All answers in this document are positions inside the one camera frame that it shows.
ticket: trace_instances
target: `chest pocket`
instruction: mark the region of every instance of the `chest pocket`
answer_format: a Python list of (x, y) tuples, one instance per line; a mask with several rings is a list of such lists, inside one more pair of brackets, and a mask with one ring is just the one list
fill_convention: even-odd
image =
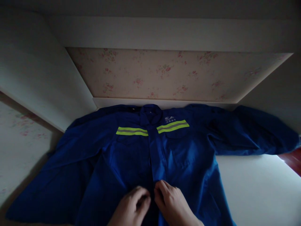
[(148, 137), (141, 135), (116, 135), (111, 166), (119, 175), (143, 173), (149, 166)]
[(173, 155), (176, 165), (185, 168), (196, 161), (198, 145), (191, 127), (166, 132), (166, 150)]

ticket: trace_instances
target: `floral wallpaper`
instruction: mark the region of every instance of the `floral wallpaper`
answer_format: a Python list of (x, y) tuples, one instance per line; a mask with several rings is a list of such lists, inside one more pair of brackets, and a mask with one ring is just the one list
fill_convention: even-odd
[(236, 103), (290, 54), (67, 48), (94, 97)]
[(62, 132), (0, 92), (0, 206)]

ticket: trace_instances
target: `reflective stripe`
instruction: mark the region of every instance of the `reflective stripe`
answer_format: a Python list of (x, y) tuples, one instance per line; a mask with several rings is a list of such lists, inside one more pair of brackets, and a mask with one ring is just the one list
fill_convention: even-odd
[(140, 128), (118, 127), (118, 130), (143, 131), (147, 133), (147, 130), (140, 129)]
[(127, 136), (131, 136), (131, 135), (141, 135), (141, 136), (145, 136), (145, 137), (148, 136), (147, 133), (143, 133), (143, 132), (119, 132), (119, 131), (117, 131), (116, 134), (127, 135)]
[(158, 133), (163, 133), (163, 132), (171, 132), (185, 127), (189, 127), (189, 124), (186, 122), (186, 120), (182, 120), (182, 121), (172, 122), (167, 125), (159, 126), (157, 127), (157, 130)]
[(130, 128), (130, 127), (118, 127), (118, 130), (116, 132), (118, 135), (141, 135), (141, 136), (148, 136), (147, 130), (141, 129), (141, 128)]

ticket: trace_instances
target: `finger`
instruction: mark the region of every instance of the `finger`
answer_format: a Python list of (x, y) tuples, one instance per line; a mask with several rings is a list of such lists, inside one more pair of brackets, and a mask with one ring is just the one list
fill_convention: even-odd
[(141, 186), (135, 187), (133, 190), (131, 190), (126, 196), (132, 196), (138, 189), (142, 188)]
[(150, 192), (143, 187), (139, 187), (133, 194), (132, 198), (135, 204), (141, 199), (142, 196), (150, 196)]
[(155, 185), (155, 188), (160, 189), (163, 196), (166, 196), (169, 192), (169, 189), (168, 189), (167, 185), (164, 183), (164, 180), (158, 181)]
[(159, 192), (158, 189), (154, 189), (154, 193), (155, 193), (155, 203), (157, 204), (159, 210), (163, 213), (165, 212), (165, 204), (164, 204), (164, 200)]
[(163, 181), (163, 183), (166, 185), (166, 187), (168, 188), (168, 189), (171, 189), (172, 188), (172, 186), (169, 184), (169, 183), (167, 183), (165, 180), (162, 180)]
[(151, 198), (148, 196), (144, 201), (143, 203), (141, 204), (140, 208), (136, 211), (136, 214), (137, 214), (137, 221), (138, 221), (138, 224), (141, 225), (142, 224), (142, 221), (150, 207), (150, 201)]

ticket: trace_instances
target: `yellow reflective tape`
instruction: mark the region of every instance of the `yellow reflective tape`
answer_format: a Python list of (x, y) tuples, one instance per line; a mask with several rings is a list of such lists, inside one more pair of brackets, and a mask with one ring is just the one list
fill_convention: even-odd
[(162, 129), (162, 130), (159, 130), (158, 133), (171, 132), (171, 131), (181, 129), (181, 128), (185, 128), (185, 127), (189, 127), (189, 125), (185, 124), (185, 125), (179, 125), (179, 126), (176, 126), (176, 127), (170, 128), (170, 129)]
[(130, 127), (118, 127), (119, 130), (132, 130), (132, 131), (143, 131), (147, 132), (147, 130), (140, 129), (140, 128), (130, 128)]
[(120, 131), (117, 131), (116, 134), (118, 134), (118, 135), (127, 135), (127, 136), (131, 136), (131, 135), (141, 135), (141, 136), (145, 136), (145, 137), (148, 136), (148, 134), (142, 133), (142, 132), (139, 132), (139, 131), (137, 131), (137, 132), (120, 132)]
[(171, 122), (167, 125), (162, 125), (162, 126), (157, 127), (157, 130), (159, 130), (161, 128), (167, 128), (167, 127), (170, 127), (170, 126), (173, 126), (173, 125), (176, 125), (176, 124), (184, 123), (184, 122), (186, 122), (186, 120)]

